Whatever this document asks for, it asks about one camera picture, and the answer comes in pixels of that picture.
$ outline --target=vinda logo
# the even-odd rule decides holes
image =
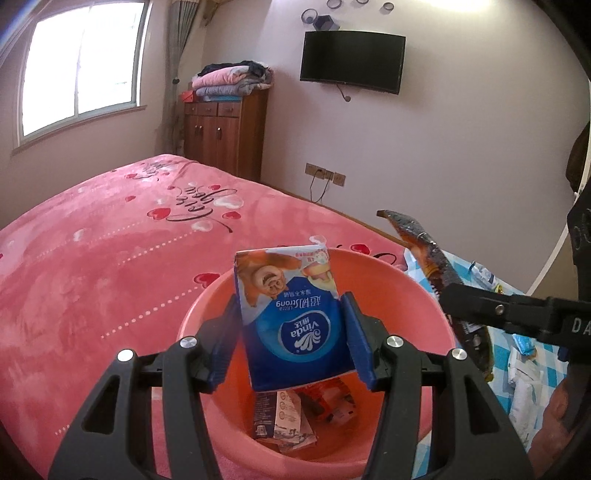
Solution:
[[[279,341],[289,353],[307,355],[321,348],[330,335],[330,320],[317,310],[285,322],[279,329]]]

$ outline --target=cabinet door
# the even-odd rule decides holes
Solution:
[[[202,155],[201,160],[199,161],[204,165],[219,168],[216,158],[216,150],[218,144],[216,136],[216,120],[217,117],[214,116],[199,117],[200,126],[203,127],[203,129],[200,129],[200,131],[202,132]]]
[[[189,160],[200,161],[199,117],[185,115],[184,129],[184,156]]]
[[[217,139],[217,167],[232,175],[238,172],[238,118],[221,117],[217,118],[216,139]]]

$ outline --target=curtain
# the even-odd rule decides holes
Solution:
[[[187,44],[189,32],[197,15],[200,0],[177,0],[170,5],[168,15],[166,92],[164,97],[163,149],[176,153],[178,64]]]

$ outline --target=television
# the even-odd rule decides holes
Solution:
[[[398,94],[406,37],[361,31],[310,31],[300,80],[355,85]]]

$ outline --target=window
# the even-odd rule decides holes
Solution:
[[[21,138],[137,104],[148,2],[92,4],[35,26],[21,97]]]

